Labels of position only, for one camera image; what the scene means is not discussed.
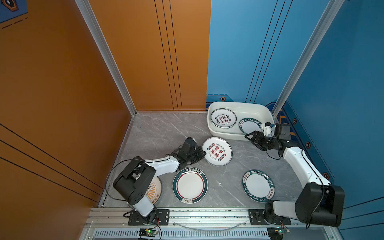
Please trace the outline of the green lettered plate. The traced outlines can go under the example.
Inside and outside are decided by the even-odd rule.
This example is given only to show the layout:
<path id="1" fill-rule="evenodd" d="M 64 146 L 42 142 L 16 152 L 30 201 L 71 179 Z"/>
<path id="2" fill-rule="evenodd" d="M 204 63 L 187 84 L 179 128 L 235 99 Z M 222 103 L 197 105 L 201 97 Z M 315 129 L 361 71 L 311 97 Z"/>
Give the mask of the green lettered plate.
<path id="1" fill-rule="evenodd" d="M 247 135 L 254 131 L 259 131 L 262 128 L 262 123 L 254 118 L 244 118 L 240 120 L 239 128 Z"/>
<path id="2" fill-rule="evenodd" d="M 276 192 L 272 178 L 260 170 L 247 171 L 242 179 L 245 194 L 258 203 L 271 200 Z"/>

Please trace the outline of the large green red plate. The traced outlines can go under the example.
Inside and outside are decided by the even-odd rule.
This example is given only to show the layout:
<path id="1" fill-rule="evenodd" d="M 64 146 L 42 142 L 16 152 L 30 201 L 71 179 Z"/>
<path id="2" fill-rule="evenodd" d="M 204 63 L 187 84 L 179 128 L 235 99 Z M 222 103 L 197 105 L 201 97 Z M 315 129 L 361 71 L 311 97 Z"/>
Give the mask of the large green red plate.
<path id="1" fill-rule="evenodd" d="M 185 168 L 173 180 L 173 192 L 182 203 L 195 204 L 201 201 L 208 191 L 208 179 L 198 168 Z"/>

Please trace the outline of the plate with red coin pattern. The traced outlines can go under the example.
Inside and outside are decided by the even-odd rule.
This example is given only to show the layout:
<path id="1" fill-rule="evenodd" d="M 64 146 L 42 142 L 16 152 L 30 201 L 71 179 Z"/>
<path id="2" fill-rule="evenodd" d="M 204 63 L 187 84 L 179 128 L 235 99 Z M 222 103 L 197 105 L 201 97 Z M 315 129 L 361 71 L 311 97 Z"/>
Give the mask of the plate with red coin pattern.
<path id="1" fill-rule="evenodd" d="M 210 120 L 218 128 L 232 128 L 237 122 L 236 114 L 229 109 L 216 109 L 210 115 Z"/>

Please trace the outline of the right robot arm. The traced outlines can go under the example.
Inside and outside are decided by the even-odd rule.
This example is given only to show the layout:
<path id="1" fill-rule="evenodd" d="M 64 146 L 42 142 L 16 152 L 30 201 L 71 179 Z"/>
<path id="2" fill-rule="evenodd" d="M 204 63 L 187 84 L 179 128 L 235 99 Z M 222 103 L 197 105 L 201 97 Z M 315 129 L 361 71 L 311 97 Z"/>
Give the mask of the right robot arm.
<path id="1" fill-rule="evenodd" d="M 261 151 L 277 150 L 289 163 L 303 189 L 294 202 L 267 201 L 261 217 L 273 225 L 285 220 L 298 220 L 307 227 L 322 225 L 339 227 L 343 218 L 345 192 L 327 180 L 309 160 L 297 142 L 286 138 L 266 137 L 254 131 L 245 135 Z"/>

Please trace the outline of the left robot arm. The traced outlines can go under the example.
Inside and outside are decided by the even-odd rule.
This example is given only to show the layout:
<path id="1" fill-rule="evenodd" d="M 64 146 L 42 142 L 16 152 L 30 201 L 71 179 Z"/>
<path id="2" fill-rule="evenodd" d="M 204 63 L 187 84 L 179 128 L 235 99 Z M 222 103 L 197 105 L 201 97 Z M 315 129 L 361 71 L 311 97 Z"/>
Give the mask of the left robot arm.
<path id="1" fill-rule="evenodd" d="M 153 179 L 168 173 L 177 173 L 172 188 L 178 200 L 194 204 L 202 200 L 208 191 L 208 179 L 201 169 L 192 167 L 206 155 L 202 147 L 195 143 L 185 143 L 169 156 L 144 160 L 133 158 L 116 177 L 113 187 L 138 214 L 145 224 L 157 222 L 157 209 L 147 196 Z"/>

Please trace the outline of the white plastic bin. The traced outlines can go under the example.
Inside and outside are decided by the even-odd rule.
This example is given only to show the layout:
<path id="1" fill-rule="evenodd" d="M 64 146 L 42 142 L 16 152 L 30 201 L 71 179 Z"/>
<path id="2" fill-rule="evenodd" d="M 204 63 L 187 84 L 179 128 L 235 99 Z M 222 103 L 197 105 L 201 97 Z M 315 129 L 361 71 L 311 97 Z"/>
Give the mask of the white plastic bin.
<path id="1" fill-rule="evenodd" d="M 214 126 L 210 120 L 211 113 L 216 109 L 229 109 L 237 116 L 237 122 L 232 128 L 223 129 Z M 270 122 L 275 124 L 274 118 L 270 110 L 259 104 L 237 103 L 237 102 L 214 102 L 208 108 L 208 128 L 214 137 L 223 138 L 226 140 L 244 141 L 245 135 L 239 128 L 240 120 L 244 118 L 254 118 L 263 124 Z"/>

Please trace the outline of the orange sunburst plate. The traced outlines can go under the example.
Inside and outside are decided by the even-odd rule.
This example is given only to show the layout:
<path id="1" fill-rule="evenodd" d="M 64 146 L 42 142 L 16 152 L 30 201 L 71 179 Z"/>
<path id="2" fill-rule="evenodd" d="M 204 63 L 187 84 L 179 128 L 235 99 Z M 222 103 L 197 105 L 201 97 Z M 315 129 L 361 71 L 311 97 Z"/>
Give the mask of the orange sunburst plate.
<path id="1" fill-rule="evenodd" d="M 151 201 L 152 204 L 156 204 L 160 199 L 162 194 L 162 182 L 158 177 L 153 178 L 148 189 L 147 189 L 147 197 Z"/>

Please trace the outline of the left circuit board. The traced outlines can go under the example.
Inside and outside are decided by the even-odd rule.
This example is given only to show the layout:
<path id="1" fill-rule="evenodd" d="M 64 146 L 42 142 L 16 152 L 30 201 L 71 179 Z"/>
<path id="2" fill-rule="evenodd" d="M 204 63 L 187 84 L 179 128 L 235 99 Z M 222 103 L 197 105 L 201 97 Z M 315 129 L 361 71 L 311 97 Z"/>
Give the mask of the left circuit board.
<path id="1" fill-rule="evenodd" d="M 138 238 L 139 240 L 154 240 L 156 237 L 160 236 L 158 229 L 144 229 L 139 230 Z"/>

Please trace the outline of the circuit board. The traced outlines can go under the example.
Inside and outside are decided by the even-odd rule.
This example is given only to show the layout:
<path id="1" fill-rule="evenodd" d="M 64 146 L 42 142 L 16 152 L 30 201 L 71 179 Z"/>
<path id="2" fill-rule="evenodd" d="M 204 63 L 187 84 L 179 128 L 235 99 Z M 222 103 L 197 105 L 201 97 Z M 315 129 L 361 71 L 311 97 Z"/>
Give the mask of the circuit board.
<path id="1" fill-rule="evenodd" d="M 158 229 L 144 229 L 139 230 L 138 238 L 139 240 L 154 240 L 156 237 L 160 236 Z"/>
<path id="2" fill-rule="evenodd" d="M 281 239 L 283 238 L 284 234 L 288 234 L 290 232 L 291 232 L 291 230 L 284 225 L 282 225 L 279 228 L 274 230 L 274 233 L 281 236 Z"/>

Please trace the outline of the right circuit board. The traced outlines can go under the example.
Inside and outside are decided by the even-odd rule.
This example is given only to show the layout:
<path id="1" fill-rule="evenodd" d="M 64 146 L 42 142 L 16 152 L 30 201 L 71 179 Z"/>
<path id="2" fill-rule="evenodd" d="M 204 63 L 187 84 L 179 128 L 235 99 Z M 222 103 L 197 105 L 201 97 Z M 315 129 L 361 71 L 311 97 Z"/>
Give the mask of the right circuit board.
<path id="1" fill-rule="evenodd" d="M 284 234 L 288 234 L 290 232 L 291 232 L 291 230 L 284 225 L 282 225 L 279 228 L 274 230 L 274 233 L 281 236 L 281 239 L 283 238 Z"/>

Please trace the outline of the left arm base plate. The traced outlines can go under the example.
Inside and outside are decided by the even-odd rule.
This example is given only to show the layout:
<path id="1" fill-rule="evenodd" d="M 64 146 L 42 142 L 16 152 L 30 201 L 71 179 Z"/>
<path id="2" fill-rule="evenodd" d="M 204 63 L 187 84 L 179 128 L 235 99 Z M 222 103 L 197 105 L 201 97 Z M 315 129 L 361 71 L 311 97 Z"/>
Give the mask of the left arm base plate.
<path id="1" fill-rule="evenodd" d="M 170 210 L 154 209 L 148 216 L 143 217 L 137 210 L 130 212 L 129 226 L 167 226 L 169 224 Z"/>

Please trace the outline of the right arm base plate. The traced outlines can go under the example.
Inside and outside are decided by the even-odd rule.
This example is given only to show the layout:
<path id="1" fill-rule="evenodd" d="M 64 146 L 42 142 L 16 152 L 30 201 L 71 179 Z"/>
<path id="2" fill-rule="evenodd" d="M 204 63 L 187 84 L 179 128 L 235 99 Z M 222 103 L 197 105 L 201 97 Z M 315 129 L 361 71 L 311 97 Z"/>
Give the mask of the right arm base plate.
<path id="1" fill-rule="evenodd" d="M 249 209 L 249 219 L 253 226 L 256 225 L 285 225 L 292 224 L 291 220 L 287 217 L 275 215 L 273 212 L 269 213 L 265 209 Z"/>

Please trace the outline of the aluminium front rail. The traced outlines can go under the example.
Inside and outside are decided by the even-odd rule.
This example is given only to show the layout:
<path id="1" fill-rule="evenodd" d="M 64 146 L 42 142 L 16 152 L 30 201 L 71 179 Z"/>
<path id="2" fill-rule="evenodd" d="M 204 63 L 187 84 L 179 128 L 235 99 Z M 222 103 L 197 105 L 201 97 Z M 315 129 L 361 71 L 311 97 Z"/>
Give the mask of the aluminium front rail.
<path id="1" fill-rule="evenodd" d="M 155 240 L 341 240 L 338 228 L 306 225 L 291 220 L 283 238 L 274 233 L 282 225 L 250 223 L 248 208 L 159 208 L 170 210 L 167 226 L 129 226 L 131 209 L 93 208 L 81 240 L 139 240 L 141 228 L 158 229 Z"/>

